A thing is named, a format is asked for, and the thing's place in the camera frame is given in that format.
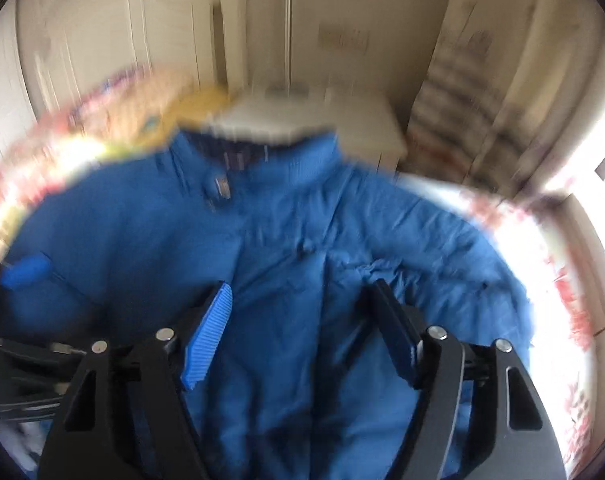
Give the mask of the striped curtain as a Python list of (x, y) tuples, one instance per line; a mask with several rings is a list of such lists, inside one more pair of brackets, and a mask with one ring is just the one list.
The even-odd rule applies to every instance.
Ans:
[(507, 102), (489, 66), (485, 30), (439, 38), (406, 128), (402, 166), (423, 177), (515, 196), (528, 140), (523, 111)]

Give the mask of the colourful patterned pillow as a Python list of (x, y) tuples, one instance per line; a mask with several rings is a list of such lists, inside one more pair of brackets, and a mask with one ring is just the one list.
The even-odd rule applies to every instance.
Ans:
[(194, 78), (173, 67), (138, 67), (107, 79), (67, 115), (69, 130), (109, 142), (132, 143)]

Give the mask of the yellow pillow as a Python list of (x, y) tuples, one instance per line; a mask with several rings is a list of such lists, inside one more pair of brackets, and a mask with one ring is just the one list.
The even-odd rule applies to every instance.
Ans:
[(166, 146), (180, 129), (200, 128), (209, 119), (226, 110), (232, 101), (232, 96), (222, 87), (186, 92), (158, 115), (148, 118), (136, 144), (150, 150)]

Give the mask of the wall socket plate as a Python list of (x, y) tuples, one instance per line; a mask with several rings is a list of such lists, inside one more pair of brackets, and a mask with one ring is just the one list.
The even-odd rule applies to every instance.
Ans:
[(369, 43), (369, 32), (335, 24), (319, 24), (317, 43), (322, 49), (365, 54)]

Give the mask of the white bedside table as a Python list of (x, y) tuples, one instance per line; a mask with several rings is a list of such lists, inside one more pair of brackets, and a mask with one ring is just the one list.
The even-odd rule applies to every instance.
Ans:
[(407, 154), (407, 144), (393, 110), (379, 93), (335, 89), (305, 96), (252, 91), (211, 118), (209, 126), (228, 139), (267, 144), (295, 142), (313, 133), (337, 134), (345, 157), (393, 171)]

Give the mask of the white wooden headboard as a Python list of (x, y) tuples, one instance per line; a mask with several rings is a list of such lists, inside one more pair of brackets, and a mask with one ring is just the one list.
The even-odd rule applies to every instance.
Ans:
[(17, 38), (37, 115), (133, 66), (180, 68), (197, 86), (247, 84), (246, 0), (17, 0)]

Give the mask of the blue quilted down jacket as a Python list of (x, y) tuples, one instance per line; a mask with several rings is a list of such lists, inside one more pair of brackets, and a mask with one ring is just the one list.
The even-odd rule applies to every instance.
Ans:
[(417, 394), (398, 376), (364, 289), (385, 281), (459, 339), (526, 354), (523, 285), (477, 228), (321, 134), (292, 146), (178, 134), (48, 196), (9, 263), (53, 272), (10, 292), (4, 335), (130, 344), (212, 286), (233, 311), (206, 382), (186, 403), (218, 479), (380, 479)]

